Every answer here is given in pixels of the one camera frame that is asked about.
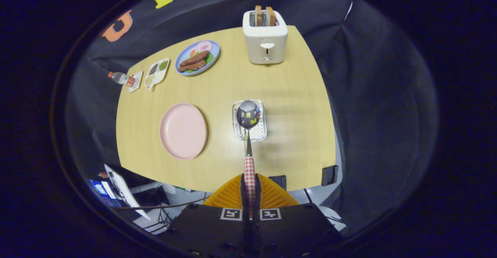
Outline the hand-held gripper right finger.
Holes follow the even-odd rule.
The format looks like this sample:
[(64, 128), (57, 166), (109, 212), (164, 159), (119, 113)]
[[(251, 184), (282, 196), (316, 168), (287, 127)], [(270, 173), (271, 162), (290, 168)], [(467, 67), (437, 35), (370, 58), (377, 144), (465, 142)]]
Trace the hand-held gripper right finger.
[(268, 177), (256, 175), (253, 256), (323, 258), (344, 238), (314, 203), (300, 204)]

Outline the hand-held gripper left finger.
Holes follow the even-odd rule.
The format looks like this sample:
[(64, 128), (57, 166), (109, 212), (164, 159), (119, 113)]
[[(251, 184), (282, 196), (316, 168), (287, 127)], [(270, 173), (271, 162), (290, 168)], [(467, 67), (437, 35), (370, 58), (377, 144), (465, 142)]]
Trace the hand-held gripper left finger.
[(234, 188), (241, 208), (188, 204), (170, 223), (165, 242), (190, 258), (249, 257), (252, 223), (243, 174)]

